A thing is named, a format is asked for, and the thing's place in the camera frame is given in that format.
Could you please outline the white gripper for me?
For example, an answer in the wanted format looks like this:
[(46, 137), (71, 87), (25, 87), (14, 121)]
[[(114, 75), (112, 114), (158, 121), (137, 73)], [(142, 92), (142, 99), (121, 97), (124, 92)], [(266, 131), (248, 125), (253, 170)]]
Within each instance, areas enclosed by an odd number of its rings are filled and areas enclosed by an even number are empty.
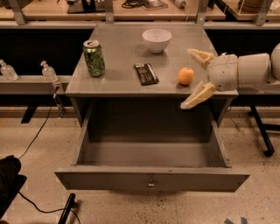
[(188, 55), (209, 74), (208, 82), (202, 81), (181, 104), (181, 109), (192, 109), (200, 103), (211, 98), (216, 91), (233, 91), (237, 89), (237, 63), (238, 58), (234, 54), (221, 55), (217, 58), (210, 53), (189, 48)]

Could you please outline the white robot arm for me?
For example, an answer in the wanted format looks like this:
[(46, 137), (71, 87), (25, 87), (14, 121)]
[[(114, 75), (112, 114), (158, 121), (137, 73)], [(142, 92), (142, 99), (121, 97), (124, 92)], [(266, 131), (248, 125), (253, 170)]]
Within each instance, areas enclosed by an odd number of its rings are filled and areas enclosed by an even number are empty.
[(191, 109), (212, 97), (215, 91), (227, 92), (237, 88), (253, 88), (272, 92), (280, 86), (280, 44), (272, 54), (258, 53), (245, 56), (223, 53), (213, 56), (210, 52), (188, 49), (189, 56), (196, 61), (208, 76), (181, 104), (181, 109)]

